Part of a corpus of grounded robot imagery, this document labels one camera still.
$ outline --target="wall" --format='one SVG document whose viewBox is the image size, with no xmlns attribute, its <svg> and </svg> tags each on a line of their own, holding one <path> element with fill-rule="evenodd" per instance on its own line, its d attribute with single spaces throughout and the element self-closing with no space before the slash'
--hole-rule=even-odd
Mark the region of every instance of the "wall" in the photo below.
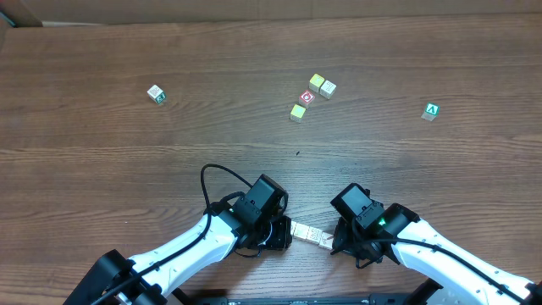
<svg viewBox="0 0 542 305">
<path fill-rule="evenodd" d="M 540 0 L 20 1 L 42 21 L 94 24 L 542 12 Z"/>
</svg>

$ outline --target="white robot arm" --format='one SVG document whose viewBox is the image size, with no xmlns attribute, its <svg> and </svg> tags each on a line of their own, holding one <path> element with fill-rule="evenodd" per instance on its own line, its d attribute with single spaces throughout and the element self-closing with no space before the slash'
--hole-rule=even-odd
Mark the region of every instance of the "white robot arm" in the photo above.
<svg viewBox="0 0 542 305">
<path fill-rule="evenodd" d="M 461 249 L 398 203 L 384 205 L 350 184 L 331 204 L 341 215 L 331 253 L 346 252 L 363 269 L 387 256 L 428 276 L 433 287 L 413 293 L 409 304 L 539 304 L 540 285 L 509 274 Z M 360 259 L 369 259 L 359 267 Z"/>
<path fill-rule="evenodd" d="M 251 187 L 247 194 L 237 192 L 208 204 L 194 227 L 165 245 L 128 260 L 115 250 L 106 253 L 64 304 L 163 305 L 177 287 L 209 264 L 225 259 L 235 249 L 260 247 L 263 227 L 268 227 L 265 241 L 272 232 L 284 234 L 279 238 L 280 245 L 268 247 L 287 248 L 291 242 L 290 219 L 282 215 L 287 193 L 265 175 L 254 186 L 243 181 Z M 405 304 L 542 304 L 541 284 L 476 258 L 398 203 L 384 210 L 384 205 L 370 199 L 369 193 L 351 184 L 331 201 L 341 215 L 331 254 L 352 255 L 359 269 L 380 263 L 386 256 L 428 276 L 428 284 L 408 296 Z M 235 197 L 238 199 L 232 206 L 228 200 Z M 360 267 L 362 259 L 369 262 Z"/>
<path fill-rule="evenodd" d="M 138 254 L 131 258 L 135 264 L 132 267 L 135 272 L 141 272 L 155 262 L 165 259 L 169 255 L 179 251 L 191 241 L 194 241 L 205 228 L 207 215 L 190 230 L 181 236 L 176 237 L 167 244 L 158 247 L 147 253 Z M 226 258 L 235 247 L 237 236 L 232 228 L 220 217 L 211 218 L 211 226 L 205 238 L 199 241 L 194 247 L 167 262 L 158 270 L 143 275 L 143 280 L 150 286 L 159 285 L 162 288 L 162 295 L 168 297 L 173 290 L 183 284 L 196 272 L 207 267 L 211 263 L 217 263 Z M 131 305 L 131 300 L 123 293 L 118 295 L 123 305 Z"/>
</svg>

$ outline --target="wooden table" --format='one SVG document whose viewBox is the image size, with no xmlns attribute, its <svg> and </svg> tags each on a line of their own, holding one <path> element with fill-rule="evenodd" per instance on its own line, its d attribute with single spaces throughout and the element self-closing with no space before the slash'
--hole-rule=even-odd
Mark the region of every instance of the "wooden table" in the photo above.
<svg viewBox="0 0 542 305">
<path fill-rule="evenodd" d="M 105 252 L 146 252 L 193 226 L 206 163 L 269 175 L 290 193 L 288 215 L 328 232 L 329 201 L 358 182 L 540 281 L 541 32 L 540 14 L 8 30 L 0 302 L 59 304 Z M 297 124 L 290 110 L 314 73 L 338 89 Z M 426 103 L 441 106 L 433 122 L 420 118 Z M 212 200 L 245 190 L 207 177 Z M 389 259 L 359 271 L 295 241 L 183 287 L 323 297 L 423 281 Z"/>
</svg>

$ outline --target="wooden block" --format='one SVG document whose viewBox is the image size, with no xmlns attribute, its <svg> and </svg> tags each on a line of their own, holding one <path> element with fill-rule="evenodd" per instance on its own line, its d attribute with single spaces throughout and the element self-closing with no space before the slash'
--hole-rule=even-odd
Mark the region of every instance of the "wooden block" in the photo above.
<svg viewBox="0 0 542 305">
<path fill-rule="evenodd" d="M 294 220 L 291 221 L 291 226 L 290 226 L 290 235 L 294 235 L 294 231 L 296 230 L 296 225 L 297 225 L 297 222 L 295 222 Z"/>
<path fill-rule="evenodd" d="M 320 88 L 320 95 L 322 97 L 330 99 L 331 96 L 333 96 L 333 93 L 335 93 L 335 89 L 337 89 L 337 86 L 331 81 L 327 80 Z"/>
<path fill-rule="evenodd" d="M 305 111 L 306 109 L 304 109 L 303 107 L 299 105 L 295 105 L 294 108 L 291 110 L 290 119 L 297 123 L 301 123 L 301 120 L 303 119 L 303 114 L 305 114 Z"/>
<path fill-rule="evenodd" d="M 325 79 L 322 76 L 315 74 L 308 82 L 308 88 L 318 93 L 320 92 L 320 86 L 324 83 L 324 80 Z"/>
<path fill-rule="evenodd" d="M 147 91 L 147 94 L 149 97 L 152 98 L 154 102 L 156 102 L 158 105 L 161 104 L 163 101 L 166 100 L 166 94 L 165 92 L 160 89 L 159 86 L 153 85 L 151 89 Z"/>
<path fill-rule="evenodd" d="M 322 238 L 320 238 L 320 243 L 318 244 L 319 247 L 326 248 L 328 250 L 332 250 L 333 247 L 333 235 L 322 232 Z"/>
<path fill-rule="evenodd" d="M 315 96 L 309 90 L 305 90 L 299 96 L 299 104 L 308 109 L 311 103 L 314 101 L 314 98 Z"/>
<path fill-rule="evenodd" d="M 432 103 L 428 103 L 425 106 L 425 111 L 422 114 L 422 119 L 433 121 L 439 115 L 440 106 Z"/>
<path fill-rule="evenodd" d="M 307 241 L 310 241 L 315 244 L 319 244 L 321 239 L 322 239 L 322 230 L 313 228 L 313 227 L 308 228 Z"/>
<path fill-rule="evenodd" d="M 308 225 L 302 225 L 300 223 L 296 224 L 296 229 L 294 230 L 294 237 L 306 240 L 308 235 Z"/>
</svg>

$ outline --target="block with letter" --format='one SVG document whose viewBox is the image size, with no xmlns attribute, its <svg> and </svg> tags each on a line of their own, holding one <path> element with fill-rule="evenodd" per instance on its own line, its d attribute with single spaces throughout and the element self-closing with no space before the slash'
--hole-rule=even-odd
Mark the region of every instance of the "block with letter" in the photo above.
<svg viewBox="0 0 542 305">
<path fill-rule="evenodd" d="M 166 100 L 166 93 L 162 89 L 160 89 L 159 86 L 156 86 L 156 85 L 152 86 L 151 89 L 147 91 L 147 94 L 158 105 Z"/>
<path fill-rule="evenodd" d="M 311 103 L 314 101 L 314 98 L 315 96 L 309 90 L 305 90 L 299 96 L 299 104 L 308 109 L 309 106 L 311 106 Z"/>
<path fill-rule="evenodd" d="M 290 119 L 297 123 L 301 123 L 305 111 L 306 109 L 304 109 L 302 106 L 295 105 L 294 108 L 291 110 Z"/>
<path fill-rule="evenodd" d="M 428 103 L 423 111 L 422 119 L 433 121 L 439 115 L 440 106 L 432 103 Z"/>
<path fill-rule="evenodd" d="M 320 95 L 322 97 L 330 99 L 331 96 L 333 96 L 333 93 L 335 93 L 335 89 L 337 89 L 337 86 L 334 83 L 332 83 L 331 81 L 327 80 L 320 87 Z"/>
<path fill-rule="evenodd" d="M 320 86 L 324 83 L 324 78 L 318 74 L 312 76 L 312 79 L 308 82 L 308 88 L 318 93 L 320 92 Z"/>
</svg>

